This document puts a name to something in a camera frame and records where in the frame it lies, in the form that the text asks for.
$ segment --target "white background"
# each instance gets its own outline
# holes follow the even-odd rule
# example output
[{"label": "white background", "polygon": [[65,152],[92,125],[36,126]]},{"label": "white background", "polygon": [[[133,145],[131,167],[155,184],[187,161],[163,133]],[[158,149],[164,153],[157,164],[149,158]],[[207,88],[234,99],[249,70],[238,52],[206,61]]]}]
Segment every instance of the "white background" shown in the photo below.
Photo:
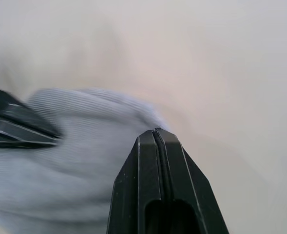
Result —
[{"label": "white background", "polygon": [[0,0],[0,88],[155,104],[233,234],[287,234],[287,0]]}]

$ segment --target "black plastic tool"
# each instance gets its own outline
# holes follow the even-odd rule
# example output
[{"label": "black plastic tool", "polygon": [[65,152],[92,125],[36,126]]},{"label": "black plastic tool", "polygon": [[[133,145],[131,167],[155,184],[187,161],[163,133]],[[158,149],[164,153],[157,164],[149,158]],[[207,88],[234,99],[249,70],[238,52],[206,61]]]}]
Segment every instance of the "black plastic tool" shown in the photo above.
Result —
[{"label": "black plastic tool", "polygon": [[229,234],[204,174],[177,137],[140,135],[113,188],[107,234]]},{"label": "black plastic tool", "polygon": [[60,138],[59,130],[48,121],[0,90],[0,148],[49,147]]}]

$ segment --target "ribbed fabric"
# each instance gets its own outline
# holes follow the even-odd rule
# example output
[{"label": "ribbed fabric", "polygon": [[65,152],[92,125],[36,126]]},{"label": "ribbed fabric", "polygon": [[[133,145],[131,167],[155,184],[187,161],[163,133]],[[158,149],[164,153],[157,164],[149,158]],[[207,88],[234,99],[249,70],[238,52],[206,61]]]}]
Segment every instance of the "ribbed fabric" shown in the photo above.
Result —
[{"label": "ribbed fabric", "polygon": [[64,139],[0,150],[0,226],[12,234],[105,234],[114,179],[136,137],[167,126],[150,105],[101,89],[44,89],[29,106]]}]

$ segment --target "white wall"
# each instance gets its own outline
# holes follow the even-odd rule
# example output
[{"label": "white wall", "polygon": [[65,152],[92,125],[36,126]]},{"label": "white wall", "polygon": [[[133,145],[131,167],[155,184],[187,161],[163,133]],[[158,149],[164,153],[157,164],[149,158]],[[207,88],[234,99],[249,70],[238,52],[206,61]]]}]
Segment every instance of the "white wall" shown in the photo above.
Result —
[{"label": "white wall", "polygon": [[287,1],[0,0],[0,88],[153,102],[234,234],[287,233]]}]

